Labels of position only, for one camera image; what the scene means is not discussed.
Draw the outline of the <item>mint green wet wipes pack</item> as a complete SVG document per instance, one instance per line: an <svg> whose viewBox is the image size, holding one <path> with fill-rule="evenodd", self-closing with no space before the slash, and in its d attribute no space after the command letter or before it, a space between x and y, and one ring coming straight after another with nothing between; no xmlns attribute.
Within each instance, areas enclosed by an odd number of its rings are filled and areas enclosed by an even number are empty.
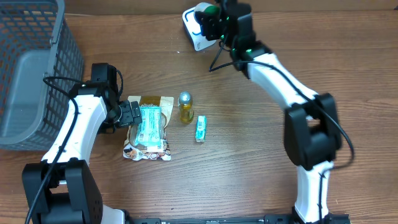
<svg viewBox="0 0 398 224"><path fill-rule="evenodd" d="M161 108L141 106L142 123L137 127L135 146L160 147L161 144Z"/></svg>

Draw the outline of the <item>yellow oil bottle silver cap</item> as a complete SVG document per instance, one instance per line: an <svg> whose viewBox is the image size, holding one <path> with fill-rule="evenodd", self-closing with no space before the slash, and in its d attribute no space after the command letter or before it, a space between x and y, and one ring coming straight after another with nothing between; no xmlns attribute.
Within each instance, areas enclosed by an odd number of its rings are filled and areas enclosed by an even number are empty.
<svg viewBox="0 0 398 224"><path fill-rule="evenodd" d="M193 121L193 98L187 91L180 93L178 98L179 117L182 123L189 124Z"/></svg>

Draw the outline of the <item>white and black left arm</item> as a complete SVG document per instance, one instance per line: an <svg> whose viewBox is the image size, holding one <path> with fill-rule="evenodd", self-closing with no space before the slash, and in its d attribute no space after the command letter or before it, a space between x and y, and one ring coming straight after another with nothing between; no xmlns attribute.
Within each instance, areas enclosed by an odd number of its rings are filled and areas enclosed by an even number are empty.
<svg viewBox="0 0 398 224"><path fill-rule="evenodd" d="M22 182L29 206L26 223L132 223L125 210L103 203L89 168L102 129L139 124L136 101L118 102L108 82L76 82L66 93L68 113L49 151L26 164Z"/></svg>

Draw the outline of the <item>brown snack packet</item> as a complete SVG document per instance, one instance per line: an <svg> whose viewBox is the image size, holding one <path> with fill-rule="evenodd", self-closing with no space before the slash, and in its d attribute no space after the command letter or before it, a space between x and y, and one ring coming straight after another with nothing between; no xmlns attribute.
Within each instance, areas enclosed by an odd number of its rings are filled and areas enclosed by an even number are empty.
<svg viewBox="0 0 398 224"><path fill-rule="evenodd" d="M160 147L135 146L134 140L137 134L138 125L130 126L127 131L127 139L124 142L123 157L133 161L139 161L142 159L153 161L171 160L171 151L167 141L165 129L171 119L172 110L174 107L174 98L168 96L129 96L128 100L137 101L139 107L156 106L161 108L161 144Z"/></svg>

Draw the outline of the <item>teal Kleenex tissue pack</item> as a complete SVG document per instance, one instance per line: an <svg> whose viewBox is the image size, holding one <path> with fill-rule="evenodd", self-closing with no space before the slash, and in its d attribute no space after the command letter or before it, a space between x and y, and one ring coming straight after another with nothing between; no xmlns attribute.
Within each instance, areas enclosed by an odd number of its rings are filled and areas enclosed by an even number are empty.
<svg viewBox="0 0 398 224"><path fill-rule="evenodd" d="M195 131L196 142L205 142L206 136L206 116L200 115L197 119L197 126Z"/></svg>

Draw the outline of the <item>green lid glass jar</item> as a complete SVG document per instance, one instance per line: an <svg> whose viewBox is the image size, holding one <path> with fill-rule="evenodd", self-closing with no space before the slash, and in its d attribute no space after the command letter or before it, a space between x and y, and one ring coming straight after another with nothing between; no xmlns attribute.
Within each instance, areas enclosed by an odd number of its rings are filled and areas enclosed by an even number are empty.
<svg viewBox="0 0 398 224"><path fill-rule="evenodd" d="M220 13L220 9L218 6L207 3L201 2L194 7L194 16L195 20L201 24L202 19L207 16L216 16Z"/></svg>

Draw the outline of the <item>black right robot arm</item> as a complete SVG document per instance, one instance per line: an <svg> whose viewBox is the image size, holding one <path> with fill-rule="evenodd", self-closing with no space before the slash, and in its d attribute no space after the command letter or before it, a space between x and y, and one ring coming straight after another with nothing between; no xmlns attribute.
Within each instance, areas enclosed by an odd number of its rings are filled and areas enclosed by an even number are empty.
<svg viewBox="0 0 398 224"><path fill-rule="evenodd" d="M335 223L327 207L330 172L342 146L334 98L300 83L276 54L257 39L249 4L218 1L197 4L193 16L206 40L226 47L231 65L263 88L284 112L284 148L297 168L297 199L289 223Z"/></svg>

